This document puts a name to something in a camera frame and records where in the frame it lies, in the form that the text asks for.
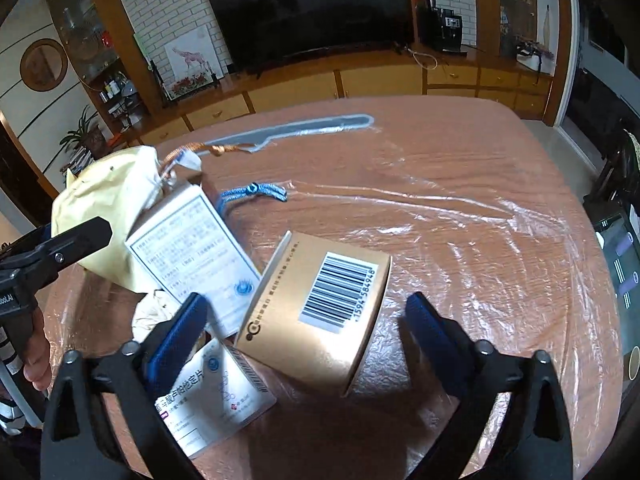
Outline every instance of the round mirror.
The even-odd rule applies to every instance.
[[[62,45],[55,40],[38,40],[22,54],[20,77],[31,90],[46,92],[62,83],[67,67]]]

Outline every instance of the gold box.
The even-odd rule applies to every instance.
[[[236,336],[236,348],[309,386],[346,395],[366,352],[391,256],[287,232]]]

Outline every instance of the coffee machine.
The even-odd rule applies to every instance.
[[[441,52],[460,54],[462,16],[451,9],[439,9],[436,0],[418,0],[416,14],[422,44]]]

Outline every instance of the barcode number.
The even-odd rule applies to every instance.
[[[251,366],[246,361],[246,359],[242,357],[242,354],[232,346],[228,346],[226,348],[229,350],[229,353],[235,359],[236,363],[242,369],[242,371],[246,375],[246,378],[249,379],[249,382],[254,386],[254,388],[259,392],[268,394],[269,390],[267,386],[265,386],[260,376],[257,373],[255,373],[255,370],[251,368]]]
[[[298,319],[340,333],[345,322],[360,319],[377,269],[376,264],[327,253]]]

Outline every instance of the television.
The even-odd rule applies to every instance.
[[[414,40],[412,0],[209,0],[238,70],[299,54]]]

